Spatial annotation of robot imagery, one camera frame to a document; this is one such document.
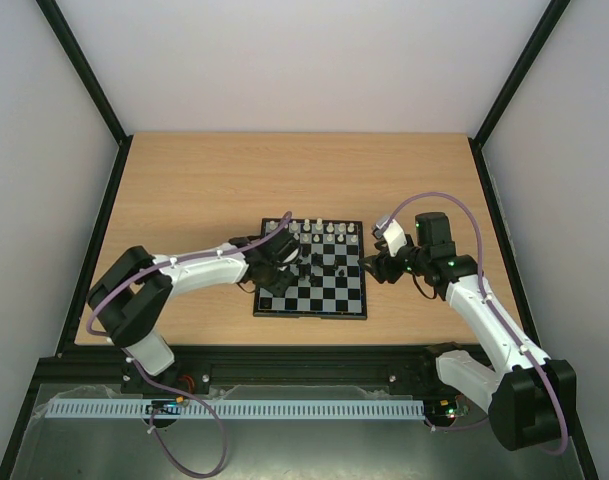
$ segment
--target chessboard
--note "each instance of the chessboard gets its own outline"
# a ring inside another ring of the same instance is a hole
[[[279,218],[262,220],[262,236]],[[362,222],[299,219],[289,231],[300,244],[299,257],[287,268],[295,274],[284,296],[260,288],[254,316],[366,319],[366,282],[358,260],[364,257]]]

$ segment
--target wooden table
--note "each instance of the wooden table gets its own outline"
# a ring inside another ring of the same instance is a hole
[[[483,232],[486,275],[518,319],[464,135],[139,133],[95,280],[133,245],[152,254],[203,250],[257,234],[262,217],[286,210],[298,218],[348,218],[370,226],[405,198],[430,190],[455,195],[473,211]],[[398,220],[414,234],[415,214],[428,211],[446,212],[458,253],[475,255],[468,219],[446,200],[420,200]],[[367,245],[366,254],[374,253],[373,242]],[[170,344],[190,345],[477,343],[453,310],[423,298],[410,277],[395,285],[367,277],[366,321],[253,317],[253,296],[221,285],[173,299],[157,329]],[[76,343],[103,343],[85,332],[88,315],[87,308]]]

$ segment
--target robotic arm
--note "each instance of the robotic arm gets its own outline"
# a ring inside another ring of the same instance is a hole
[[[496,437],[509,450],[559,438],[557,415],[532,360],[525,355],[528,351],[551,381],[571,431],[576,390],[572,367],[565,360],[551,360],[522,332],[493,296],[485,277],[482,294],[477,263],[469,255],[457,255],[444,213],[418,215],[415,225],[418,245],[395,220],[384,217],[378,221],[374,235],[380,239],[375,245],[380,253],[364,258],[362,266],[379,283],[395,283],[404,273],[411,274],[415,282],[422,277],[471,327],[492,369],[455,344],[439,345],[431,352],[440,381],[488,413]],[[489,307],[491,300],[509,330]]]
[[[458,345],[442,344],[427,349],[435,375],[487,412],[500,443],[516,450],[561,436],[560,415],[542,382],[543,371],[571,432],[576,401],[572,367],[565,360],[552,360],[521,331],[494,298],[486,278],[480,288],[477,263],[469,255],[457,255],[444,213],[418,215],[416,228],[414,245],[395,220],[381,219],[374,227],[379,253],[361,264],[379,283],[395,283],[408,273],[420,288],[417,278],[423,278],[465,319],[492,364],[488,368]],[[98,318],[111,343],[127,350],[149,375],[168,373],[175,358],[154,326],[170,298],[211,285],[249,281],[282,296],[291,285],[294,275],[286,267],[297,259],[299,244],[287,229],[269,236],[261,241],[257,236],[232,238],[215,249],[177,257],[132,247],[93,286],[88,304],[94,310],[105,304]],[[139,289],[121,289],[134,276],[141,277],[136,281]]]
[[[219,247],[181,256],[150,255],[143,247],[129,248],[93,286],[88,304],[96,309],[120,284],[153,265],[168,266],[140,279],[139,289],[121,291],[99,313],[110,342],[128,351],[152,376],[175,361],[173,352],[155,331],[155,323],[171,298],[191,290],[226,283],[253,282],[281,296],[294,275],[286,266],[299,253],[299,244],[282,229],[265,243],[244,249],[259,237],[232,238]]]

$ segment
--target black frame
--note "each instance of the black frame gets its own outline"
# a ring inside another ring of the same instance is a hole
[[[122,375],[124,360],[117,349],[108,346],[77,346],[74,341],[133,136],[127,135],[122,128],[57,3],[54,0],[36,2],[104,118],[119,150],[64,322],[56,356],[38,362],[0,466],[0,479],[10,478],[40,385],[114,384]],[[482,148],[569,2],[570,0],[550,1],[479,132],[474,139],[469,139],[520,319],[525,332],[537,344],[539,338]],[[173,347],[173,351],[183,365],[188,365],[197,372],[208,373],[211,382],[218,385],[297,383],[388,387],[392,394],[410,393],[427,401],[454,394],[449,387],[437,392],[423,390],[422,383],[413,372],[419,371],[423,365],[424,347]],[[479,345],[466,345],[464,348],[477,360],[488,363]],[[597,471],[578,419],[574,444],[585,478],[597,479]]]

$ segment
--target white wall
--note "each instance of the white wall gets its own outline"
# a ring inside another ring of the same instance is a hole
[[[544,346],[609,479],[609,1],[571,2],[486,148]]]
[[[116,146],[34,1],[0,0],[0,461],[54,352]]]
[[[60,0],[127,131],[474,134],[548,0]]]

